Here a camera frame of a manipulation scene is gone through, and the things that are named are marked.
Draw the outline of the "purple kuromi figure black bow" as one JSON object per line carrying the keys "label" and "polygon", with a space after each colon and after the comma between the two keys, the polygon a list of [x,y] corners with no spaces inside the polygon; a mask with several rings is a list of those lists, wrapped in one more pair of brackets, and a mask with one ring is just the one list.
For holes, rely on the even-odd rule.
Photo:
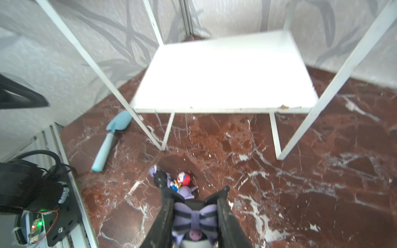
{"label": "purple kuromi figure black bow", "polygon": [[194,199],[195,196],[193,192],[198,189],[198,186],[188,187],[188,186],[181,186],[177,193],[180,194],[184,199]]}

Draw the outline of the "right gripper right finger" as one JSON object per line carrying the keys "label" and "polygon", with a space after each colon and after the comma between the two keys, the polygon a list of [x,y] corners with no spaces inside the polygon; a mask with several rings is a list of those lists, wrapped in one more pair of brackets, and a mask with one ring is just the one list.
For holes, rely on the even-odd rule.
{"label": "right gripper right finger", "polygon": [[252,248],[238,219],[227,203],[229,186],[212,194],[204,200],[204,205],[216,204],[218,207],[218,247],[219,248]]}

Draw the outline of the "purple striped bow kuromi figure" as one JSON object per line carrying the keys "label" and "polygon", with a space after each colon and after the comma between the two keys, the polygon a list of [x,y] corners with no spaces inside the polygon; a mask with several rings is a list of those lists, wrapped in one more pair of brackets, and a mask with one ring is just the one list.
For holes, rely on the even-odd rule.
{"label": "purple striped bow kuromi figure", "polygon": [[194,210],[175,203],[171,228],[175,248],[213,248],[218,243],[218,207],[211,204]]}

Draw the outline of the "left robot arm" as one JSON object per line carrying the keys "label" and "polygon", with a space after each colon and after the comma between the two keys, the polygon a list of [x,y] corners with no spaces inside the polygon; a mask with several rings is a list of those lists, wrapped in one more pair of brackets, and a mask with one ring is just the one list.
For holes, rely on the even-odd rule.
{"label": "left robot arm", "polygon": [[80,215],[69,179],[71,166],[48,150],[33,150],[1,163],[1,215],[14,215],[20,246],[53,247]]}

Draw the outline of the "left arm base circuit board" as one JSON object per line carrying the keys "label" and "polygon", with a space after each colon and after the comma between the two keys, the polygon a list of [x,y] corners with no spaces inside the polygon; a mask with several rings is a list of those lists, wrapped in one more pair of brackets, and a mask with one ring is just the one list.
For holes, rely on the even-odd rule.
{"label": "left arm base circuit board", "polygon": [[[24,213],[17,214],[14,219],[13,225],[13,237],[14,237],[14,244],[26,247],[30,244],[38,244],[43,241],[44,238],[47,237],[50,230],[53,228],[54,224],[57,222],[59,218],[59,209],[53,211],[42,212],[40,215],[42,218],[38,218],[33,221],[33,224],[30,226],[30,233],[27,234],[25,237],[22,231],[22,219],[25,216]],[[47,231],[44,230],[44,216],[55,213],[56,217],[53,223],[50,225]]]}

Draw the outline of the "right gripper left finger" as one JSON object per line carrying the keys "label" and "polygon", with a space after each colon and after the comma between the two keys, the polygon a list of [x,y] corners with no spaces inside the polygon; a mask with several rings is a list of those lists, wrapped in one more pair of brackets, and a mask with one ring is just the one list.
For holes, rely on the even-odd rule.
{"label": "right gripper left finger", "polygon": [[140,248],[172,248],[174,204],[183,203],[183,197],[167,187],[161,188],[162,207]]}

